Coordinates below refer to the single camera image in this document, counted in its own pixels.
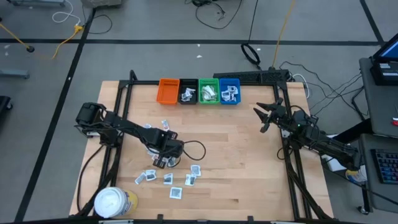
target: keyboard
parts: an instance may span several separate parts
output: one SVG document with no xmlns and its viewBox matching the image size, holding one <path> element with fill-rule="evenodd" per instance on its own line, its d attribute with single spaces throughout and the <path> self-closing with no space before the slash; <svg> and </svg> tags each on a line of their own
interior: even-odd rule
<svg viewBox="0 0 398 224">
<path fill-rule="evenodd" d="M 288 70 L 264 70 L 255 72 L 215 73 L 213 78 L 238 78 L 241 83 L 275 83 L 290 78 Z"/>
<path fill-rule="evenodd" d="M 377 175 L 382 184 L 398 184 L 398 151 L 371 149 Z"/>
</svg>

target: bucket lid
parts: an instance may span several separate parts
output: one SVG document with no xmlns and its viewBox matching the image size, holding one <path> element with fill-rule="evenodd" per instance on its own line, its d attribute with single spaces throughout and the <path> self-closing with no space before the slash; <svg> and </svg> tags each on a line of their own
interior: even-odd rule
<svg viewBox="0 0 398 224">
<path fill-rule="evenodd" d="M 118 216 L 126 203 L 124 192 L 117 187 L 107 187 L 101 190 L 94 200 L 95 212 L 104 218 Z"/>
</svg>

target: wooden table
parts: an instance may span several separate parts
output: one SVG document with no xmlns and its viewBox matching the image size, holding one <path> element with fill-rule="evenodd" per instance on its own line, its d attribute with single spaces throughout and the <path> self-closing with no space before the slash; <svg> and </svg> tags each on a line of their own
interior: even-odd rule
<svg viewBox="0 0 398 224">
<path fill-rule="evenodd" d="M 99 93 L 98 103 L 110 111 L 117 87 L 118 82 L 103 82 Z M 288 88 L 291 105 L 299 105 L 308 113 L 303 85 L 288 83 Z M 294 219 L 285 164 L 276 156 L 282 146 L 279 129 L 271 125 L 265 134 L 260 133 L 262 125 L 253 111 L 256 102 L 274 102 L 272 87 L 242 86 L 242 102 L 237 106 L 160 105 L 155 101 L 156 94 L 157 85 L 134 85 L 128 120 L 162 128 L 161 121 L 166 119 L 179 139 L 201 141 L 207 155 L 197 162 L 183 154 L 176 168 L 157 169 L 157 180 L 136 185 L 134 180 L 143 170 L 155 167 L 139 140 L 125 135 L 116 186 L 132 190 L 139 198 L 137 210 L 127 218 L 156 219 L 157 214 L 163 214 L 168 220 L 247 220 L 249 215 L 257 221 Z M 98 141 L 88 140 L 82 164 L 97 150 Z M 203 154 L 195 143 L 187 144 L 185 150 L 195 157 Z M 104 152 L 103 149 L 86 168 L 81 206 L 98 186 Z M 333 216 L 319 156 L 307 149 L 300 150 L 300 155 L 307 189 L 319 206 Z M 201 165 L 202 172 L 193 187 L 184 185 L 192 164 Z M 173 186 L 183 188 L 181 200 L 169 198 L 171 186 L 163 184 L 163 175 L 169 172 L 174 173 Z M 297 188 L 296 191 L 303 217 L 302 197 Z M 70 213 L 76 212 L 75 194 Z"/>
</svg>

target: orange bin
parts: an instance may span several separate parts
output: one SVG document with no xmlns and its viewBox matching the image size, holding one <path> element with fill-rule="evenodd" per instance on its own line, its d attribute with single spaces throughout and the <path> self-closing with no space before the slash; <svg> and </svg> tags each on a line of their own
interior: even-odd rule
<svg viewBox="0 0 398 224">
<path fill-rule="evenodd" d="M 157 89 L 156 102 L 164 105 L 176 105 L 180 80 L 176 78 L 161 78 Z"/>
</svg>

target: gray floor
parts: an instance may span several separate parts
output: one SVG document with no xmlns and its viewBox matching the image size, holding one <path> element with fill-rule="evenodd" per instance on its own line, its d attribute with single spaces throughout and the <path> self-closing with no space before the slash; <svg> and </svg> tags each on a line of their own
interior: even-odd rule
<svg viewBox="0 0 398 224">
<path fill-rule="evenodd" d="M 81 3 L 70 0 L 74 13 L 81 17 Z M 398 27 L 394 21 L 396 1 L 366 0 L 385 40 L 391 38 Z M 195 19 L 195 7 L 182 0 L 126 1 L 120 8 L 103 9 L 96 15 L 106 14 L 113 20 L 113 28 L 104 35 L 88 36 L 89 39 L 229 39 L 241 40 L 249 36 L 254 0 L 244 0 L 234 21 L 224 30 L 213 30 Z M 290 1 L 260 1 L 252 32 L 254 40 L 276 40 Z M 229 19 L 239 1 L 220 1 Z M 212 7 L 203 10 L 200 17 L 211 21 L 216 18 Z M 4 25 L 21 38 L 64 39 L 73 32 L 74 18 L 63 24 L 55 24 L 51 16 L 56 11 L 69 8 L 27 6 L 14 7 L 0 2 L 0 15 Z M 222 26 L 225 21 L 214 23 Z M 107 29 L 108 21 L 96 19 L 91 31 Z M 0 30 L 0 38 L 9 36 Z M 296 2 L 287 24 L 283 40 L 376 41 L 366 15 L 357 0 L 299 0 Z M 0 198 L 7 206 L 0 207 L 0 222 L 14 220 L 24 194 L 31 171 L 39 154 L 45 133 L 66 79 L 77 44 L 65 44 L 56 60 L 49 60 L 55 44 L 33 44 L 34 54 L 27 53 L 19 44 L 0 44 L 0 67 L 29 69 L 31 78 L 18 80 L 0 78 L 0 95 L 13 98 L 14 109 L 4 120 L 0 133 L 2 156 L 0 157 Z M 255 45 L 262 67 L 271 65 L 274 45 Z M 322 80 L 333 88 L 347 82 L 359 73 L 358 60 L 372 55 L 379 47 L 347 46 L 280 46 L 277 65 L 288 60 L 302 63 L 317 72 Z M 302 74 L 308 82 L 321 85 L 311 74 L 300 67 L 284 65 L 293 74 Z M 244 58 L 239 45 L 156 44 L 118 45 L 86 44 L 83 48 L 75 77 L 68 92 L 61 117 L 52 139 L 25 220 L 66 217 L 75 191 L 76 180 L 83 157 L 86 139 L 73 128 L 75 116 L 82 103 L 96 101 L 103 80 L 119 80 L 128 77 L 133 69 L 141 80 L 157 80 L 161 77 L 205 78 L 218 72 L 255 70 Z M 361 80 L 347 91 L 361 86 Z M 316 86 L 311 86 L 308 104 L 313 106 L 323 98 Z M 320 103 L 312 113 L 319 111 L 329 101 Z M 367 111 L 362 93 L 357 102 Z M 341 99 L 335 100 L 321 113 L 319 126 L 328 133 L 338 133 L 360 122 L 358 115 Z M 349 183 L 325 173 L 335 217 L 344 221 L 365 223 L 393 223 L 398 215 L 375 210 L 369 216 L 359 214 L 355 207 L 361 205 L 361 191 Z"/>
</svg>

